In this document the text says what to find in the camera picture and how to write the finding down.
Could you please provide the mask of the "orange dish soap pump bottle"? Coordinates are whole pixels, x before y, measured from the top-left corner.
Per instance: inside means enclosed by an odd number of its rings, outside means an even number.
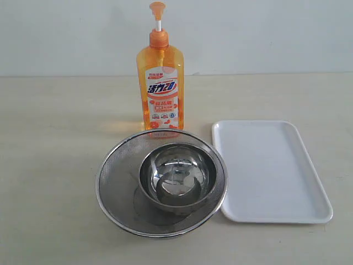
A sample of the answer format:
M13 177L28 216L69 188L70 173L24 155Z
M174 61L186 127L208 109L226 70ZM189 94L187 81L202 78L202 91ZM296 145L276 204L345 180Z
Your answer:
M149 45L136 57L145 129L184 128L184 56L169 43L162 28L165 4L153 2L149 8L156 26Z

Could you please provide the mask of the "small stainless steel bowl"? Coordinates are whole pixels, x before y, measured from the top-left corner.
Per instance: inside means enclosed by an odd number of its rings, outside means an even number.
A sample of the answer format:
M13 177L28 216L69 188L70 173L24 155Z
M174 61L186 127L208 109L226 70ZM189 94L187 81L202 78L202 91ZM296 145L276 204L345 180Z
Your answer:
M172 142L151 151L140 166L139 185L156 208L189 215L203 207L217 184L215 160L202 148Z

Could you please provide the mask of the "steel mesh strainer basket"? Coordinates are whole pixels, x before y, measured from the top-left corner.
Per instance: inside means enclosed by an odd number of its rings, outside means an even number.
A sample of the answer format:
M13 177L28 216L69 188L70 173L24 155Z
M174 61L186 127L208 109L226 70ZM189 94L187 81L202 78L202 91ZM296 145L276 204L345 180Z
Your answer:
M139 185L140 166L154 149L172 142L194 144L215 160L217 184L211 199L189 215L175 215L152 205ZM221 155L199 137L177 129L139 132L117 144L106 156L95 181L98 204L115 225L149 238L171 238L186 234L205 223L224 201L228 176Z

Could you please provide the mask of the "white rectangular plastic tray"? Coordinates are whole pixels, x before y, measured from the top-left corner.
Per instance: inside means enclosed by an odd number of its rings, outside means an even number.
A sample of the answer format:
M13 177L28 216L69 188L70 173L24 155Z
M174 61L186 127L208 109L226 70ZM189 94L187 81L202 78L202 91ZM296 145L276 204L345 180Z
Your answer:
M333 208L297 128L283 120L223 120L212 143L228 172L221 210L234 222L325 224Z

